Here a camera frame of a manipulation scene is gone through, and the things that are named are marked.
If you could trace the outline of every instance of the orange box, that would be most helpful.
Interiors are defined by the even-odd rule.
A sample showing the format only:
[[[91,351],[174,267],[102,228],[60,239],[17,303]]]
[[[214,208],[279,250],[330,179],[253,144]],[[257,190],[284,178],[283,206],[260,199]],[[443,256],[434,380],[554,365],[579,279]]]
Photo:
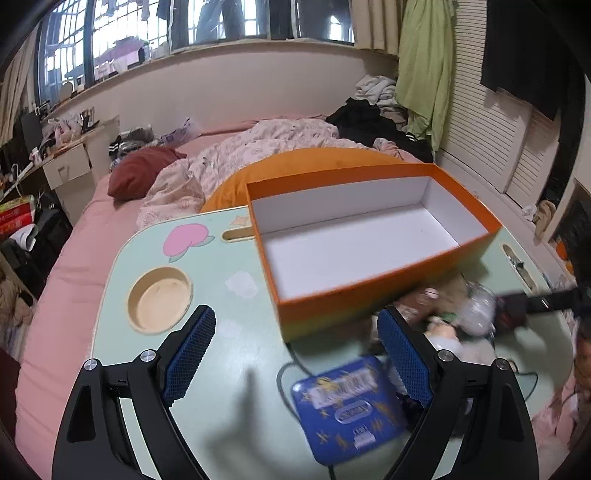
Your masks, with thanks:
[[[476,260],[502,226],[432,164],[304,173],[249,183],[246,192],[286,342]]]

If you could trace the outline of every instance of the louvered door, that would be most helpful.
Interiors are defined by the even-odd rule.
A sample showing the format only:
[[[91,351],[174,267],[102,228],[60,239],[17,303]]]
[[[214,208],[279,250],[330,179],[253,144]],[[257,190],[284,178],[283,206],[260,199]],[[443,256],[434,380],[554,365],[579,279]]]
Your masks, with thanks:
[[[504,192],[523,146],[531,105],[480,85],[486,0],[459,0],[456,71],[442,149]]]
[[[552,122],[534,109],[523,151],[507,187],[507,195],[521,207],[538,202],[554,163],[559,131],[559,116]]]

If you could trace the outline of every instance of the green towel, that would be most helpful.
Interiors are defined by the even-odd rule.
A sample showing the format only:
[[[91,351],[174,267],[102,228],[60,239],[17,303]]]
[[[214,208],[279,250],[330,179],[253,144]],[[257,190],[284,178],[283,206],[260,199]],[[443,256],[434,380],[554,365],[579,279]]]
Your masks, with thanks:
[[[451,0],[408,0],[398,62],[396,100],[408,111],[408,131],[431,136],[439,149],[449,104],[453,67]]]

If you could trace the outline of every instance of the mint green table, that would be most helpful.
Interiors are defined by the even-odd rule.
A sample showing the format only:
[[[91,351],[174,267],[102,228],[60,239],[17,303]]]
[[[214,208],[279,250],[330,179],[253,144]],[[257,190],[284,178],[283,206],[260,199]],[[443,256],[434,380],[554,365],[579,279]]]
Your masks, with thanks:
[[[299,424],[283,405],[275,384],[278,370],[291,356],[281,340],[271,299],[253,240],[221,241],[222,232],[248,220],[245,207],[206,213],[154,225],[131,238],[121,249],[105,288],[92,356],[104,365],[128,362],[146,349],[157,349],[168,332],[143,335],[130,326],[127,295],[146,271],[162,265],[183,270],[193,282],[193,300],[184,319],[199,305],[216,313],[211,345],[184,399],[171,412],[195,457],[212,480],[328,479],[328,471],[314,461]],[[190,247],[184,255],[163,251],[171,231],[200,223],[214,240]],[[519,290],[524,283],[502,251],[509,245],[529,271],[536,286],[546,283],[523,249],[504,228],[481,262],[464,270],[496,293]],[[566,380],[572,366],[569,330],[559,314],[537,317],[531,329],[497,342],[496,353],[515,360],[520,371],[537,371],[538,385],[528,400],[538,411]],[[314,373],[338,367],[362,352],[362,342],[318,334],[293,343],[302,363]],[[305,377],[297,368],[284,375],[284,390]],[[122,400],[125,423],[143,473],[159,478],[147,451],[130,400]],[[337,465],[339,480],[381,480],[400,453],[407,437],[382,445],[364,456]],[[448,445],[435,478],[447,473],[459,441]]]

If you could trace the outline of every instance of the desk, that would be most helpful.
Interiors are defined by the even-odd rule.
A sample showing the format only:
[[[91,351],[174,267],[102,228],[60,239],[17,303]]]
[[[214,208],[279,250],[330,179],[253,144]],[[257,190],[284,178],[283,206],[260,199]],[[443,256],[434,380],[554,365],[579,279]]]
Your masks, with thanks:
[[[119,117],[101,122],[78,140],[49,155],[40,164],[28,166],[0,202],[21,186],[23,194],[38,195],[39,189],[55,190],[68,220],[75,225],[91,200],[98,181],[109,173],[109,144],[119,134]]]
[[[253,240],[220,241],[223,231],[236,227],[237,216],[248,216],[245,207],[206,213],[154,225],[132,237],[121,249],[103,294],[92,356],[104,365],[133,360],[143,350],[157,349],[167,333],[142,335],[129,325],[126,298],[134,282],[146,271],[170,265],[163,244],[171,230],[184,223],[207,226],[215,240],[190,248],[173,263],[193,282],[193,301],[182,327],[200,303],[216,313],[216,333],[184,399],[171,412],[195,457],[215,480],[327,480],[328,471],[316,463],[299,424],[277,393],[275,377],[291,361],[281,340],[271,299],[267,293]],[[523,283],[502,253],[508,244],[524,262],[534,282],[544,288],[542,275],[506,229],[501,229],[481,261],[463,271],[500,293],[523,289]],[[257,293],[239,296],[226,286],[237,272],[248,273]],[[538,411],[564,382],[572,367],[569,330],[560,314],[536,318],[533,329],[520,329],[498,341],[496,353],[515,360],[520,371],[537,371],[540,380],[528,400],[530,413]],[[318,335],[293,343],[301,361],[314,373],[355,359],[362,344],[354,339]],[[297,368],[284,375],[284,389],[305,375]],[[159,478],[139,430],[130,400],[122,400],[129,437],[143,473]],[[386,443],[356,459],[337,465],[337,479],[381,480],[400,454],[406,438]],[[448,472],[459,448],[450,442],[438,474]]]

